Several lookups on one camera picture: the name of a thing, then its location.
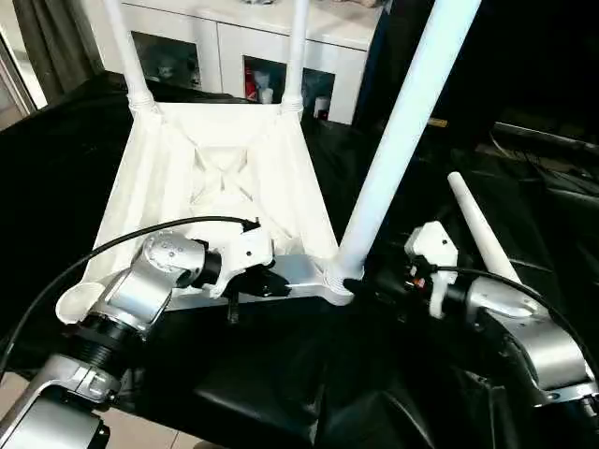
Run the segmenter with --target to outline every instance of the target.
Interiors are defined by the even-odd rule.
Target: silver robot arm
[[[173,288],[220,295],[246,268],[272,261],[268,234],[249,230],[220,253],[171,231],[151,234],[74,326],[65,354],[52,355],[0,422],[0,448],[103,448],[110,430],[94,409],[116,398],[131,357],[167,307]]]
[[[438,222],[417,228],[405,251],[415,261],[413,277],[421,282],[427,276],[417,273],[418,258],[429,266],[425,271],[430,266],[456,266],[458,261],[458,250]],[[537,300],[505,283],[450,270],[433,269],[429,279],[429,314],[443,319],[458,313],[496,342],[498,352],[512,361],[532,406],[586,398],[596,407],[597,382],[572,329],[556,323]]]

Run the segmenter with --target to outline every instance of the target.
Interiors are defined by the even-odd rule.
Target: curtain
[[[99,64],[69,0],[13,0],[23,42],[48,103],[73,90]]]

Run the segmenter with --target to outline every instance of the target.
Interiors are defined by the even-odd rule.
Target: white plastic part
[[[364,260],[458,57],[480,2],[434,2],[358,203],[345,229],[339,253],[327,267],[326,281],[336,293],[351,295],[343,288],[343,280],[361,279],[363,276]]]
[[[430,264],[452,267],[458,264],[458,249],[439,222],[429,222],[417,227],[403,248],[408,256],[422,255]],[[458,273],[451,271],[439,271],[431,275],[429,314],[432,317],[443,318],[443,300],[447,286],[455,282],[457,277]]]
[[[259,227],[231,239],[219,253],[223,265],[216,285],[210,289],[210,297],[220,297],[228,282],[247,268],[269,265],[272,262],[272,241],[269,233]]]
[[[507,255],[490,228],[485,215],[476,204],[470,189],[464,182],[460,173],[454,171],[447,176],[453,195],[458,200],[461,213],[466,219],[470,232],[475,239],[476,247],[480,252],[485,266],[491,273],[499,274],[514,282],[520,282],[520,278]]]
[[[124,14],[121,10],[121,0],[103,1],[123,61],[129,107],[133,111],[139,109],[151,109],[154,107],[153,97],[143,76],[133,37],[124,21]]]
[[[74,325],[85,318],[87,312],[104,293],[98,282],[81,282],[66,290],[56,302],[56,316],[66,325]]]
[[[281,111],[301,113],[303,111],[301,82],[310,0],[295,0],[295,2],[293,25],[289,38],[289,63],[287,64]]]

